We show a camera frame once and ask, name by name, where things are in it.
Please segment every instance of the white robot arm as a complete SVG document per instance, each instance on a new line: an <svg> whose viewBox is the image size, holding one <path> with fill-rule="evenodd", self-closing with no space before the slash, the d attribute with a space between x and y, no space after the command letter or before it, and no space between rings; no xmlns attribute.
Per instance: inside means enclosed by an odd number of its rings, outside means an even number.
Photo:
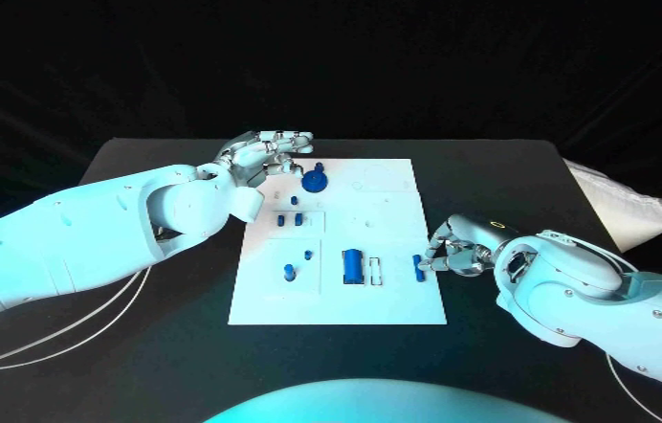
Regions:
<svg viewBox="0 0 662 423"><path fill-rule="evenodd" d="M431 258L441 244L447 256ZM569 347L587 339L662 381L660 275L636 272L620 257L564 234L520 236L458 214L432 234L425 256L421 270L473 277L493 269L496 304L541 340ZM620 273L617 260L633 272Z"/></svg>
<svg viewBox="0 0 662 423"><path fill-rule="evenodd" d="M271 174L301 177L287 152L310 153L311 139L248 132L212 163L62 190L0 218L0 311L132 275L200 244L229 214L252 222L264 201L254 188Z"/></svg>

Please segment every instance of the white pillow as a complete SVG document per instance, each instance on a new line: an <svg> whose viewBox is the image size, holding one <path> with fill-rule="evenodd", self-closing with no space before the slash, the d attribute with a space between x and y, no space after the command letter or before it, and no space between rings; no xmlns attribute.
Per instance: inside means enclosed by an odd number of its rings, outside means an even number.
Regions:
<svg viewBox="0 0 662 423"><path fill-rule="evenodd" d="M621 252L662 234L662 200L640 195L600 171L565 160L590 206Z"/></svg>

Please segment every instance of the robotic hand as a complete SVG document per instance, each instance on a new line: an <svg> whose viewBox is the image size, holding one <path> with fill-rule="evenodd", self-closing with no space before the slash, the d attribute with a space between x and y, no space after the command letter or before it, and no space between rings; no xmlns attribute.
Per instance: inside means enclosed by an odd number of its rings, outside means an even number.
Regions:
<svg viewBox="0 0 662 423"><path fill-rule="evenodd" d="M432 258L443 244L447 256ZM618 256L565 234L546 230L522 236L500 223L458 214L432 234L425 257L424 271L476 277L493 270L496 304L541 340L569 347L587 339L627 368L662 380L660 275L637 272Z"/></svg>
<svg viewBox="0 0 662 423"><path fill-rule="evenodd" d="M0 311L109 284L200 244L229 214L255 221L267 176L303 172L311 133L246 132L212 163L66 189L0 218Z"/></svg>

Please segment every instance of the black table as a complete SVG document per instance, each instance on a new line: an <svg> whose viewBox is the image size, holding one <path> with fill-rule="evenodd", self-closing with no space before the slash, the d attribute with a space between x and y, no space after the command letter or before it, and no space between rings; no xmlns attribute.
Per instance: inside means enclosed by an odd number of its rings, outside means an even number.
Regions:
<svg viewBox="0 0 662 423"><path fill-rule="evenodd" d="M200 165L222 143L115 139L81 182L170 164ZM454 212L480 213L522 232L549 228L614 250L551 144L314 145L311 157L411 158L430 230ZM91 343L34 366L0 371L1 421L200 421L265 392L355 377L480 391L572 421L650 420L617 387L601 350L588 342L568 349L545 344L494 305L490 275L438 275L445 326L229 326L242 230L231 218L206 243L154 267L134 306ZM106 239L102 224L98 236ZM1 351L79 318L122 283L1 313ZM33 359L86 337L130 297L89 325L11 359ZM660 384L616 367L636 395L662 412Z"/></svg>

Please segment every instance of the small blue piece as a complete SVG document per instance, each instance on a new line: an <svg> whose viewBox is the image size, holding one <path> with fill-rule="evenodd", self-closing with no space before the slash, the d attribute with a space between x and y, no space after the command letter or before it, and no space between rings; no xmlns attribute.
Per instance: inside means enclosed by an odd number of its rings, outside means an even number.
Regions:
<svg viewBox="0 0 662 423"><path fill-rule="evenodd" d="M414 255L414 270L417 271L417 282L425 281L425 273L418 268L418 264L421 263L421 256L418 254Z"/></svg>
<svg viewBox="0 0 662 423"><path fill-rule="evenodd" d="M294 273L293 264L288 263L288 264L285 265L285 281L287 281L287 282L293 282L295 277L297 277L297 274Z"/></svg>
<svg viewBox="0 0 662 423"><path fill-rule="evenodd" d="M324 165L317 162L314 169L303 174L300 186L310 193L318 193L327 187L327 184L329 178L324 174Z"/></svg>
<svg viewBox="0 0 662 423"><path fill-rule="evenodd" d="M343 253L344 284L362 284L362 252L357 249L347 249Z"/></svg>

